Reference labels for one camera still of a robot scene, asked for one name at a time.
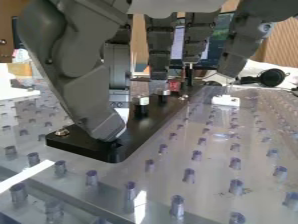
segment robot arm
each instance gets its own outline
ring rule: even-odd
[[[269,37],[274,23],[298,13],[297,0],[244,0],[231,24],[219,72],[234,78]]]
[[[34,0],[19,22],[22,40],[67,113],[104,141],[116,138],[125,122],[109,105],[100,49],[125,24],[128,9],[123,0]]]

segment bolt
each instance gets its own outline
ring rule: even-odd
[[[60,136],[60,137],[68,136],[68,135],[70,135],[70,131],[68,131],[67,128],[59,129],[59,130],[55,132],[55,135],[56,135],[56,136]]]
[[[40,163],[40,156],[38,152],[32,152],[27,155],[28,157],[28,162],[30,162],[30,166],[35,166]]]
[[[184,198],[180,195],[172,197],[171,214],[179,219],[184,217]]]
[[[133,200],[137,196],[137,193],[136,193],[136,183],[129,181],[127,184],[125,184],[125,199],[127,200]]]
[[[99,176],[96,170],[87,172],[87,186],[99,186]]]
[[[27,201],[27,198],[28,198],[26,184],[24,183],[15,184],[11,187],[10,191],[11,191],[14,205],[20,206]]]

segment black mount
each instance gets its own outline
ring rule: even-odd
[[[184,94],[192,98],[200,88],[201,86],[189,87]],[[115,142],[93,139],[74,124],[67,127],[68,136],[58,136],[55,132],[47,135],[47,145],[108,163],[123,162],[188,104],[188,100],[181,100],[177,96],[169,96],[165,104],[159,103],[157,95],[152,95],[149,101],[148,115],[144,117],[135,116],[135,105],[131,103],[127,130]]]

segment cable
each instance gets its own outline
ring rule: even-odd
[[[176,75],[180,75],[180,73],[177,72],[177,70],[175,69]]]
[[[219,74],[219,72],[213,73],[213,74],[209,75],[208,77],[203,77],[203,80],[204,80],[204,79],[209,79],[209,78],[213,77],[216,74]]]

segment black cable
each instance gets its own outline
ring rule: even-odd
[[[211,78],[211,77],[213,77],[213,76],[217,75],[217,74],[219,74],[219,72],[213,73],[213,74],[209,75],[208,77],[203,77],[203,80],[204,80],[204,79],[208,79],[208,78]]]

